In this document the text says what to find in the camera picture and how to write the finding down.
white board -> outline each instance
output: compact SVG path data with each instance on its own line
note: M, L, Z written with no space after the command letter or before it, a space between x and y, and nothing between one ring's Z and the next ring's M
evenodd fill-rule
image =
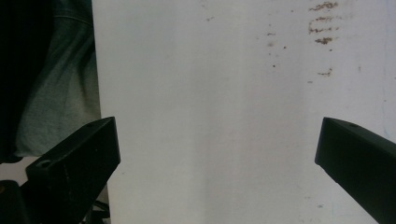
M314 164L323 117L396 140L396 2L95 0L113 224L375 221Z

brown stain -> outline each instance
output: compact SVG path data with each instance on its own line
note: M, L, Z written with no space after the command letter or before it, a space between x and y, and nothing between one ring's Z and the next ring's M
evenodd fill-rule
M321 39L316 39L315 42L322 44L322 45L327 45L329 42L332 41L332 37L323 37Z
M318 73L318 75L324 76L324 77L329 77L332 75L332 68L329 68L329 72L327 73Z
M333 16L329 16L329 17L318 17L318 18L314 19L313 21L329 22L329 21L332 21L332 19L334 19Z
M319 11L322 10L323 8L332 9L335 7L338 7L337 2L324 2L323 4L317 5L316 7L309 8L309 11Z
M312 34L312 33L319 34L319 33L326 32L326 31L328 31L328 32L332 31L332 27L322 28L322 29L318 29L318 28L313 29L313 28L309 27L309 34Z
M338 30L339 27L335 27L335 28L334 27L326 27L326 28L316 27L316 26L320 26L322 23L332 22L332 20L334 18L340 19L339 17L328 16L328 17L318 17L318 18L310 21L308 24L309 34L312 34L312 33L319 34L322 32L330 32L332 30Z

gray fabric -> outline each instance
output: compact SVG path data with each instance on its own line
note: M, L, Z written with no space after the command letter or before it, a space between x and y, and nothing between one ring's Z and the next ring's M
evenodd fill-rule
M54 33L23 112L16 156L40 156L99 119L91 1L52 1Z

black object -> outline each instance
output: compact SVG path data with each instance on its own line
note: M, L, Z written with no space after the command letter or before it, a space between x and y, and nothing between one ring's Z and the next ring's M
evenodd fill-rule
M28 181L21 186L18 206L26 207L29 221L0 223L79 223L119 163L115 119L83 126L26 168ZM9 209L1 210L0 217L11 216Z
M30 223L20 186L12 180L0 181L0 223Z
M21 114L53 32L51 1L0 1L0 163L16 162Z
M396 223L396 144L356 124L324 118L315 158L379 223Z

dirt mark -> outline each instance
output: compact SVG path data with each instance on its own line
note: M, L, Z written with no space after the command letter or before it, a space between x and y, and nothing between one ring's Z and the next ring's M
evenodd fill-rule
M315 33L315 34L319 34L322 32L330 32L333 30L338 30L339 27L320 27L325 23L331 23L332 20L334 19L342 19L341 17L334 17L334 16L328 16L328 17L318 17L312 21L309 22L308 24L308 30L309 30L309 34Z
M321 39L316 39L315 42L322 44L322 45L327 45L329 42L332 41L331 37L323 37Z
M329 72L327 73L318 73L318 75L324 76L324 77L329 77L332 75L332 68L329 68Z
M211 20L213 20L213 19L215 19L215 17L207 18L206 20L207 20L207 21L211 21Z
M317 5L316 7L309 8L309 11L319 11L319 10L322 10L323 8L331 9L331 8L335 8L335 7L338 7L337 2L333 2L333 3L332 2L324 2L321 5Z
M201 7L203 7L206 10L209 10L207 0L201 0Z

